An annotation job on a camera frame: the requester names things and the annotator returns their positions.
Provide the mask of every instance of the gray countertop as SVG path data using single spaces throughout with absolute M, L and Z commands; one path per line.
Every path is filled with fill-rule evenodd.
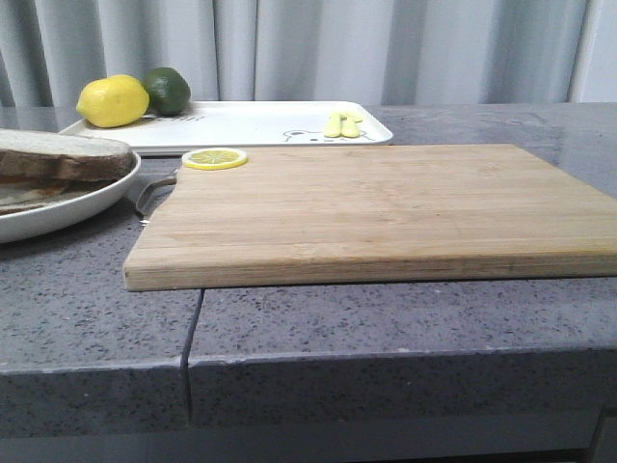
M 617 104 L 369 110 L 394 144 L 512 143 L 617 198 Z M 145 159 L 140 184 L 176 165 Z M 551 444 L 585 447 L 617 404 L 617 278 L 209 289 L 199 309 L 124 290 L 129 199 L 0 245 L 0 436 L 574 413 Z

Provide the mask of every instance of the white serving tray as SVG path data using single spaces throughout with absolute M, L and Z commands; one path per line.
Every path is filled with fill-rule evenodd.
M 334 110 L 362 115 L 358 138 L 327 138 Z M 60 133 L 111 138 L 142 156 L 178 156 L 205 147 L 268 145 L 384 145 L 392 133 L 362 106 L 348 101 L 195 101 L 174 118 L 145 116 L 130 125 L 98 128 L 79 121 Z

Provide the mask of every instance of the lime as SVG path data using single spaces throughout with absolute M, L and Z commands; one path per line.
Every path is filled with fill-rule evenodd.
M 249 160 L 245 151 L 232 148 L 208 148 L 194 150 L 182 156 L 182 164 L 192 169 L 215 171 L 238 167 Z
M 144 79 L 149 109 L 160 116 L 177 116 L 191 99 L 191 89 L 174 68 L 151 69 Z
M 116 74 L 86 85 L 76 109 L 98 127 L 118 127 L 141 118 L 148 109 L 148 102 L 148 93 L 139 80 Z

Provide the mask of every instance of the bread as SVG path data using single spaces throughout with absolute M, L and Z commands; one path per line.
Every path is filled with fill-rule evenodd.
M 112 182 L 0 177 L 0 216 L 73 200 Z
M 116 140 L 0 129 L 0 176 L 116 180 L 131 171 L 133 158 Z

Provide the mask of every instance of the wooden cutting board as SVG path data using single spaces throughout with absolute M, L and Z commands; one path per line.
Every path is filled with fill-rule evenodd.
M 129 290 L 617 274 L 617 201 L 511 145 L 247 152 L 180 169 Z

